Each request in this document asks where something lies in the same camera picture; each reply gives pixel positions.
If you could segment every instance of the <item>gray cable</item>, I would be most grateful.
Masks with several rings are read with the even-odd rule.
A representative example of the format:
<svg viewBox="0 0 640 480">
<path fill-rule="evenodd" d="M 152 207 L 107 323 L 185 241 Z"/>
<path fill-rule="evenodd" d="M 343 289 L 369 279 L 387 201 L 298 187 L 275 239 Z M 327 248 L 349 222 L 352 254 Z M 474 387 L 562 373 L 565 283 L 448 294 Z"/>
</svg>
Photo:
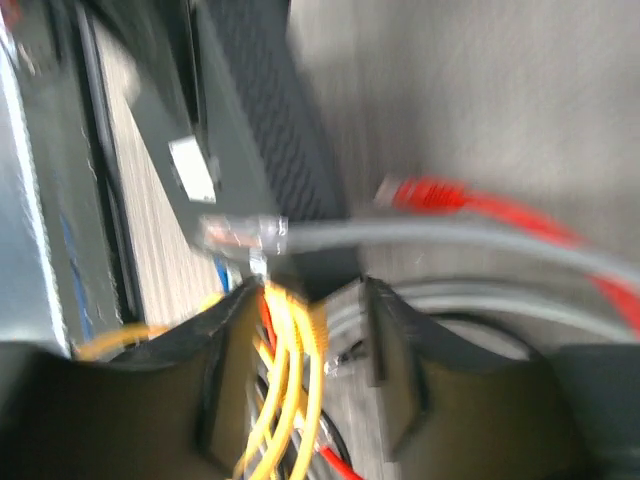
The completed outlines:
<svg viewBox="0 0 640 480">
<path fill-rule="evenodd" d="M 425 218 L 350 220 L 291 226 L 290 252 L 316 251 L 358 244 L 440 242 L 490 246 L 538 257 L 586 273 L 618 278 L 640 288 L 640 270 L 588 248 L 548 244 L 494 226 L 460 224 Z"/>
<path fill-rule="evenodd" d="M 444 280 L 406 284 L 397 293 L 412 306 L 427 313 L 472 311 L 507 313 L 546 320 L 580 329 L 615 342 L 636 342 L 628 328 L 615 320 L 550 298 L 513 284 L 485 280 Z M 336 338 L 360 323 L 362 311 L 351 304 L 337 312 L 329 311 L 330 337 Z"/>
<path fill-rule="evenodd" d="M 300 450 L 300 442 L 302 442 L 300 432 L 297 430 L 293 431 L 291 434 L 291 442 L 296 447 L 296 450 Z M 311 463 L 307 469 L 307 480 L 325 480 L 326 477 L 322 475 L 322 473 L 319 473 L 318 470 L 322 471 L 322 465 L 318 465 L 318 456 L 314 455 L 311 457 Z"/>
</svg>

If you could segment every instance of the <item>red cable connector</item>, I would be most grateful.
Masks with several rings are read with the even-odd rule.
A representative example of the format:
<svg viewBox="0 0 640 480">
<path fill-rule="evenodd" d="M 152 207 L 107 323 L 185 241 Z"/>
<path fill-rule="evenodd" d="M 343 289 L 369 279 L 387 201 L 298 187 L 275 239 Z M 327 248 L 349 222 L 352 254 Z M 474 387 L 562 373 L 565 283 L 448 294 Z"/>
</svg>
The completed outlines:
<svg viewBox="0 0 640 480">
<path fill-rule="evenodd" d="M 434 178 L 404 182 L 385 180 L 376 201 L 401 210 L 424 214 L 456 213 L 462 208 L 524 230 L 550 243 L 578 246 L 584 241 L 547 215 L 500 197 L 467 190 L 459 183 Z M 625 285 L 609 278 L 590 275 L 591 281 L 640 336 L 640 299 Z"/>
</svg>

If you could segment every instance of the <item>red ethernet cable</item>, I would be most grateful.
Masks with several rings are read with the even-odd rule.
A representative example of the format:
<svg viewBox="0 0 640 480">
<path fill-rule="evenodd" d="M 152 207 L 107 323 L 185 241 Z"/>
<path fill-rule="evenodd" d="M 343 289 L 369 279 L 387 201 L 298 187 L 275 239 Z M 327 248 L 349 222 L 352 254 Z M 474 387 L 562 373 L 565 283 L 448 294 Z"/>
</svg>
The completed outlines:
<svg viewBox="0 0 640 480">
<path fill-rule="evenodd" d="M 329 465 L 331 465 L 336 472 L 342 475 L 345 480 L 364 480 L 360 475 L 355 473 L 344 460 L 340 458 L 329 447 L 322 447 L 319 451 L 320 455 L 324 457 Z"/>
<path fill-rule="evenodd" d="M 260 318 L 262 319 L 262 325 L 267 331 L 267 339 L 269 340 L 269 345 L 271 346 L 271 350 L 275 352 L 276 342 L 278 341 L 278 337 L 276 337 L 276 332 L 273 329 L 273 323 L 271 321 L 271 312 L 269 311 L 269 305 L 267 305 L 267 301 L 262 295 L 260 295 L 258 299 L 258 303 L 260 308 Z"/>
<path fill-rule="evenodd" d="M 446 180 L 430 177 L 403 182 L 385 180 L 376 200 L 401 210 L 423 214 L 451 214 L 464 208 L 524 230 L 550 243 L 563 246 L 585 243 L 578 235 L 543 213 Z M 640 299 L 628 287 L 614 279 L 597 275 L 590 275 L 589 278 L 640 336 Z"/>
</svg>

